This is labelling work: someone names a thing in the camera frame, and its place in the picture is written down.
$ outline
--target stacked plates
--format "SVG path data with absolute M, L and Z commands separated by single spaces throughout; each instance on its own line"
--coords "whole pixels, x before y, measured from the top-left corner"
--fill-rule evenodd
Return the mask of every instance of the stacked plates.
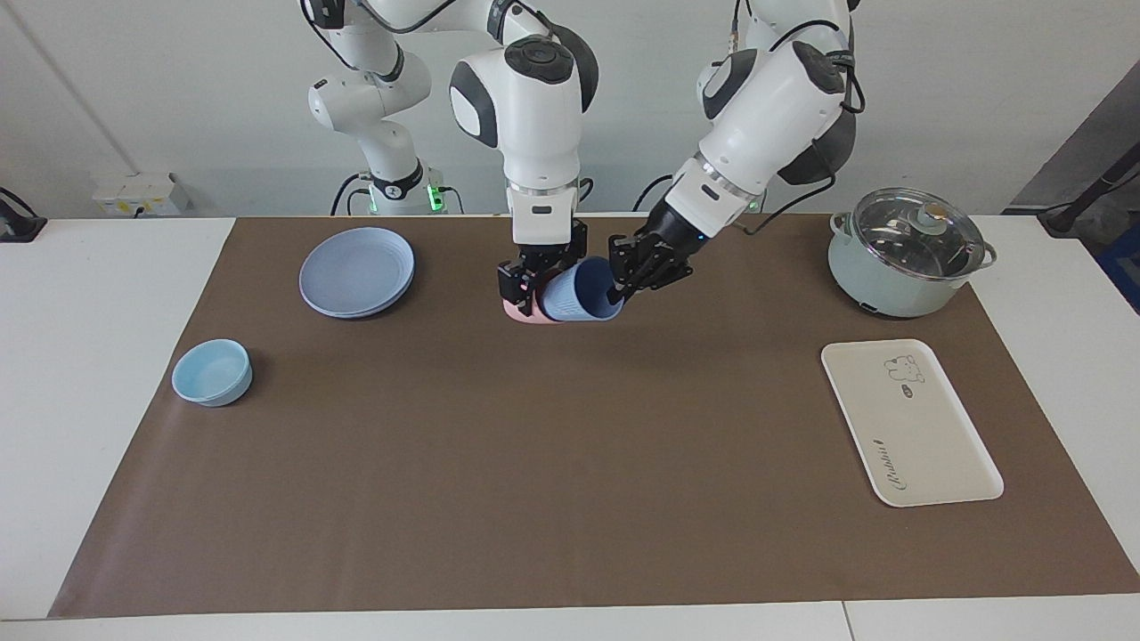
M 365 318 L 388 309 L 412 285 L 415 254 L 390 229 L 361 227 L 312 250 L 301 267 L 301 298 L 333 318 Z

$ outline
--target green light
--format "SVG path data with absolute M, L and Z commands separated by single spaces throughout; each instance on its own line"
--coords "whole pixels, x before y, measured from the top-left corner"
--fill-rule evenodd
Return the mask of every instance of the green light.
M 439 187 L 434 185 L 427 185 L 427 200 L 431 201 L 432 211 L 443 210 L 443 194 L 440 193 Z

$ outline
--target beige tray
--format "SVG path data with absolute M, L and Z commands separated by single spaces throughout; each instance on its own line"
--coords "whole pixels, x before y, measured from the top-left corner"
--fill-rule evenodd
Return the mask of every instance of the beige tray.
M 883 503 L 914 508 L 1002 495 L 1001 473 L 926 343 L 836 343 L 824 348 L 823 366 Z

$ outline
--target blue object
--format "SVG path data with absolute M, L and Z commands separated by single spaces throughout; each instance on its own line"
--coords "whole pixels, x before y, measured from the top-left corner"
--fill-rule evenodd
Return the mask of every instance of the blue object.
M 416 259 L 391 229 L 360 227 L 328 238 L 301 266 L 301 298 L 333 318 L 364 318 L 400 300 Z
M 1124 233 L 1097 262 L 1116 289 L 1140 311 L 1140 225 Z
M 245 348 L 219 339 L 186 352 L 171 375 L 174 392 L 206 407 L 229 405 L 245 395 L 253 382 L 253 366 Z
M 559 274 L 542 292 L 539 305 L 553 320 L 612 320 L 625 301 L 610 302 L 613 273 L 604 258 L 591 257 Z

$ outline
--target pot lid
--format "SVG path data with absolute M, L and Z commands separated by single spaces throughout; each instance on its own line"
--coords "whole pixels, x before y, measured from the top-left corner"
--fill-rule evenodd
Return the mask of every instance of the pot lid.
M 852 230 L 883 262 L 927 279 L 960 278 L 985 260 L 977 226 L 954 205 L 915 189 L 868 194 L 852 213 Z

